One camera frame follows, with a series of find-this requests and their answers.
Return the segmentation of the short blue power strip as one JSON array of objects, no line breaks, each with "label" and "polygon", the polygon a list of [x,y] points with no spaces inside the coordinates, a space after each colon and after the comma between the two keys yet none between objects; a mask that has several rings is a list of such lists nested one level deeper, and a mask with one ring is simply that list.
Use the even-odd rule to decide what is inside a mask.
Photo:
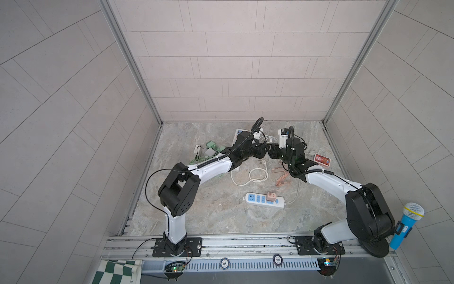
[{"label": "short blue power strip", "polygon": [[281,196],[277,196],[274,200],[268,200],[267,195],[256,194],[256,193],[247,193],[244,196],[244,201],[250,205],[264,206],[264,207],[273,207],[273,208],[284,208],[285,201]]}]

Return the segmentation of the white charger with cable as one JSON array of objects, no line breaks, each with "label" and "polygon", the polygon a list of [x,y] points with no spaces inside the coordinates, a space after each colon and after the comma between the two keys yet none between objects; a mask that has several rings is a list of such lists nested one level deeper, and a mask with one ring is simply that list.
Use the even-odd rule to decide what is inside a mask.
[{"label": "white charger with cable", "polygon": [[280,141],[278,138],[274,137],[274,136],[268,136],[268,135],[265,135],[261,138],[261,143],[267,143],[267,144],[279,144]]}]

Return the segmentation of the pink charger plug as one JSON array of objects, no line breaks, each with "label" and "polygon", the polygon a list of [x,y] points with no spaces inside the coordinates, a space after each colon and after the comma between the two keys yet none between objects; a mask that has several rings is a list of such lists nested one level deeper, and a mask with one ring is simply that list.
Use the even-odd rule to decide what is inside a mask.
[{"label": "pink charger plug", "polygon": [[268,192],[266,196],[267,202],[274,202],[277,199],[277,195],[273,192]]}]

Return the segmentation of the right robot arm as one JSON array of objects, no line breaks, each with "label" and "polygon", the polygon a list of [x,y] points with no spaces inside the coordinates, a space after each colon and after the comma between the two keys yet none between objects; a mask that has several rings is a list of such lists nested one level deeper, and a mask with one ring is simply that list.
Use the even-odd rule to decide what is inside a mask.
[{"label": "right robot arm", "polygon": [[307,144],[293,127],[279,130],[278,135],[279,142],[269,147],[270,157],[280,159],[291,177],[324,190],[345,206],[345,219],[315,229],[315,252],[326,254],[336,244],[358,240],[368,254],[388,255],[387,237],[393,234],[396,222],[378,186],[349,181],[308,159]]}]

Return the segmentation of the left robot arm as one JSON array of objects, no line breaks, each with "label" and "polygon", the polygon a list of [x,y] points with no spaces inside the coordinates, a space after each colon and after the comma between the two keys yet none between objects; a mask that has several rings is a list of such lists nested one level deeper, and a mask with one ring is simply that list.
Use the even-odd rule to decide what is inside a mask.
[{"label": "left robot arm", "polygon": [[267,152],[267,143],[260,143],[254,134],[260,134],[264,119],[260,117],[251,131],[237,135],[233,146],[222,150],[215,157],[202,163],[186,166],[177,163],[169,172],[158,190],[159,209],[166,217],[166,229],[158,249],[171,256],[180,256],[186,250],[188,234],[185,221],[186,213],[194,203],[199,186],[212,178],[229,173],[241,166],[250,157],[261,159]]}]

